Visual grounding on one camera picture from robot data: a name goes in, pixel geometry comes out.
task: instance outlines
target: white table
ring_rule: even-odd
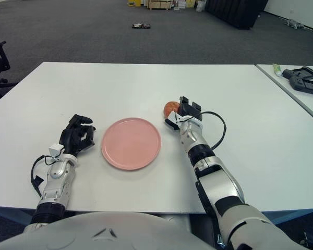
[[[0,206],[36,208],[31,166],[80,114],[97,130],[95,146],[78,156],[68,210],[202,213],[190,161],[163,121],[164,104],[180,95],[225,119],[215,153],[247,203],[260,211],[313,208],[313,117],[254,65],[59,62],[44,62],[0,100]],[[117,170],[100,150],[105,130],[125,117],[145,118],[161,135],[158,157],[139,171]],[[203,124],[212,145],[222,124],[209,115]]]
[[[279,87],[281,87],[292,99],[298,102],[307,112],[309,112],[313,116],[313,94],[296,91],[294,90],[288,79],[284,77],[278,77],[273,71],[273,67],[270,64],[259,64],[257,65],[259,69],[262,70],[272,81],[274,81]],[[295,65],[281,65],[281,70],[283,72],[284,69],[299,69],[302,66]]]

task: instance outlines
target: white bag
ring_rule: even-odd
[[[197,12],[202,12],[205,9],[205,4],[207,3],[207,1],[198,1],[197,3],[197,8],[196,11]]]

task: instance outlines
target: pink plate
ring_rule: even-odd
[[[104,158],[125,170],[143,168],[158,155],[161,138],[155,126],[141,118],[126,118],[112,124],[102,140]]]

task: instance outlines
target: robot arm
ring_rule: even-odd
[[[202,136],[200,106],[180,98],[178,112],[165,122],[179,130],[180,141],[197,177],[196,188],[206,213],[216,216],[229,249],[305,249],[293,242],[256,208],[245,204],[239,183]]]
[[[45,163],[47,157],[52,158],[53,162],[47,164],[50,165],[50,168],[46,175],[46,186],[30,225],[25,228],[24,232],[32,232],[63,218],[71,193],[75,167],[78,165],[76,156],[81,150],[94,145],[93,133],[95,128],[91,125],[82,124],[90,124],[92,122],[87,117],[74,115],[66,129],[62,131],[59,144],[53,144],[49,148],[50,155],[43,157],[45,158]],[[32,184],[39,192],[38,185],[43,180],[37,177],[38,185],[36,185],[35,180],[32,177]]]

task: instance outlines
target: black cabinet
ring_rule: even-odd
[[[266,0],[208,0],[206,11],[239,29],[254,26],[256,18]]]

